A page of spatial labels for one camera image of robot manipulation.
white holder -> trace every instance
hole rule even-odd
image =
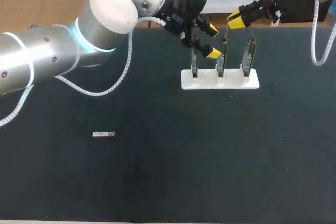
[[[238,69],[225,69],[224,77],[218,77],[215,69],[199,69],[198,78],[193,78],[191,69],[182,70],[181,84],[184,90],[201,89],[258,89],[258,74],[251,69],[250,76],[245,77],[242,66]]]

cable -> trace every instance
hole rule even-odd
[[[6,125],[7,123],[9,123],[10,121],[12,121],[17,115],[18,113],[20,112],[20,110],[22,109],[23,107],[23,104],[25,103],[29,93],[31,92],[32,88],[34,87],[34,85],[28,87],[25,89],[25,91],[23,92],[17,106],[15,107],[15,109],[13,110],[13,112],[8,116],[6,117],[5,119],[2,119],[0,121],[0,127]]]
[[[151,22],[155,22],[155,23],[158,23],[159,25],[161,26],[165,26],[166,25],[166,22],[159,19],[159,18],[155,18],[155,17],[143,17],[143,18],[139,18],[138,22],[142,22],[142,21],[151,21]],[[90,91],[87,91],[87,90],[84,90],[82,89],[81,87],[77,86],[76,84],[72,83],[71,81],[69,81],[68,79],[62,77],[62,76],[55,76],[56,79],[64,82],[66,85],[69,85],[70,87],[72,87],[73,89],[77,90],[78,92],[82,93],[82,94],[85,94],[85,95],[88,95],[88,96],[91,96],[91,97],[102,97],[104,95],[107,95],[109,93],[111,93],[113,90],[115,90],[119,85],[120,83],[124,80],[127,72],[128,72],[128,69],[129,69],[129,66],[131,64],[131,59],[132,59],[132,38],[133,38],[133,31],[130,32],[129,34],[129,40],[128,40],[128,43],[129,43],[129,47],[128,47],[128,57],[127,57],[127,62],[126,62],[126,66],[124,68],[124,71],[122,72],[120,78],[118,79],[118,81],[111,87],[109,88],[108,90],[106,91],[103,91],[103,92],[99,92],[99,93],[94,93],[94,92],[90,92]]]
[[[155,18],[155,17],[143,17],[143,18],[139,18],[138,22],[142,22],[142,21],[152,21],[152,22],[156,22],[158,23],[159,25],[161,26],[165,26],[166,25],[166,22],[159,19],[159,18]],[[62,77],[62,76],[55,76],[55,78],[57,78],[58,80],[64,82],[65,84],[69,85],[70,87],[72,87],[73,89],[77,90],[78,92],[82,93],[82,94],[85,94],[85,95],[89,95],[89,96],[92,96],[92,97],[101,97],[101,96],[104,96],[104,95],[107,95],[109,93],[111,93],[114,89],[116,89],[117,86],[120,85],[120,83],[123,81],[123,79],[125,78],[128,70],[129,70],[129,67],[130,67],[130,64],[131,64],[131,59],[132,59],[132,42],[133,42],[133,31],[130,32],[129,34],[129,39],[128,39],[128,43],[129,43],[129,46],[128,46],[128,57],[127,57],[127,62],[126,62],[126,65],[125,65],[125,68],[124,68],[124,71],[123,73],[121,74],[120,78],[118,79],[118,81],[108,90],[104,91],[104,92],[100,92],[100,93],[93,93],[93,92],[90,92],[90,91],[86,91],[82,88],[80,88],[79,86],[75,85],[74,83],[72,83],[71,81],[69,81],[68,79]],[[20,112],[20,110],[22,109],[29,93],[31,92],[32,88],[34,87],[34,85],[28,87],[25,89],[25,91],[23,92],[17,106],[15,107],[14,111],[9,115],[7,116],[5,119],[1,120],[0,121],[0,127],[6,125],[7,123],[9,123],[10,121],[12,121],[17,115],[18,113]]]
[[[311,34],[311,59],[315,66],[321,66],[323,65],[326,60],[328,59],[330,50],[332,48],[332,44],[336,37],[336,24],[331,32],[326,50],[324,51],[324,55],[320,61],[316,60],[316,50],[315,50],[315,43],[316,43],[316,29],[317,29],[317,22],[319,17],[319,1],[315,0],[315,10],[314,10],[314,21],[313,21],[313,29]]]
[[[82,94],[85,94],[85,95],[88,95],[90,97],[102,97],[104,95],[107,95],[107,94],[111,93],[123,81],[123,79],[125,78],[125,76],[128,72],[128,69],[130,67],[131,59],[132,59],[132,38],[133,38],[133,32],[130,32],[130,34],[128,36],[128,43],[129,43],[129,45],[128,45],[128,56],[127,56],[127,62],[126,62],[125,68],[124,68],[120,78],[118,79],[118,81],[112,87],[110,87],[108,90],[106,90],[104,92],[94,93],[94,92],[90,92],[90,91],[82,89],[81,87],[72,83],[71,81],[64,78],[63,76],[55,76],[55,78],[64,82],[66,85],[69,85],[70,87],[77,90],[78,92],[80,92]]]

black table surface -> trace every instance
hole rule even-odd
[[[230,32],[226,67],[239,67],[249,32]],[[309,28],[254,34],[258,90],[182,90],[190,52],[163,29],[135,31],[129,74],[106,97],[56,79],[36,85],[0,129],[0,219],[336,221],[336,51],[318,68]],[[329,34],[318,30],[319,55]],[[68,77],[105,90],[126,55],[124,43]],[[1,117],[19,97],[0,98]]]

small metal object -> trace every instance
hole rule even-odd
[[[115,131],[109,131],[109,132],[94,132],[93,137],[116,137]]]
[[[142,9],[147,10],[149,8],[149,4],[145,1],[142,3]]]
[[[198,56],[197,49],[191,49],[191,72],[193,73],[193,78],[198,78]]]
[[[217,72],[218,72],[218,77],[220,78],[224,77],[226,52],[227,52],[227,41],[225,37],[222,40],[222,55],[217,58]]]
[[[2,78],[7,78],[8,77],[8,72],[7,71],[2,72],[1,77]]]
[[[245,49],[245,52],[243,55],[243,61],[241,64],[245,77],[250,76],[253,60],[256,54],[256,49],[257,49],[257,43],[256,43],[256,39],[253,36],[252,39],[248,43],[248,47]]]

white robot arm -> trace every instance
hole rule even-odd
[[[69,25],[0,35],[0,94],[101,64],[164,0],[85,0]]]

